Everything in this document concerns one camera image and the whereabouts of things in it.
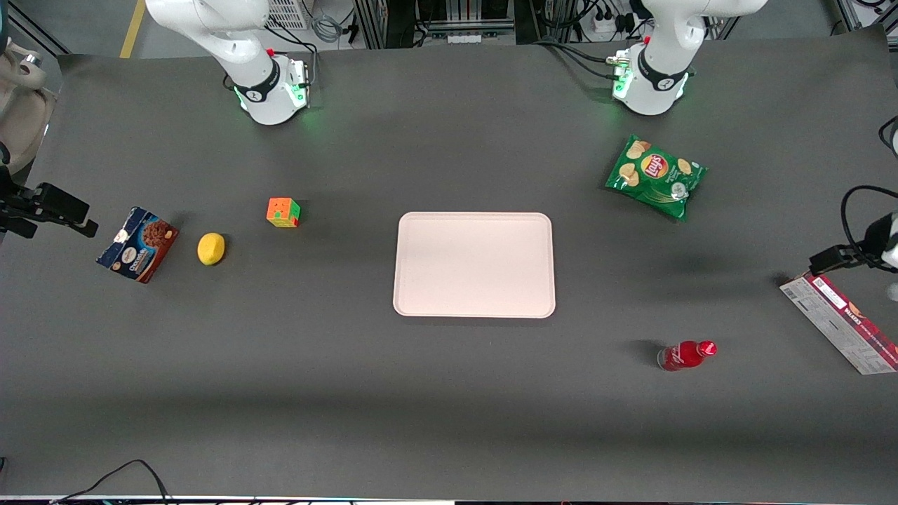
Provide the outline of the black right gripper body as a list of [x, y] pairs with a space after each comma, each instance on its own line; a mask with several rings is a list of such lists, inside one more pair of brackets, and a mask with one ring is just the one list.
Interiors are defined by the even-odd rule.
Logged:
[[1, 189], [1, 232], [32, 239], [36, 224], [32, 214], [33, 191], [18, 184], [3, 184]]

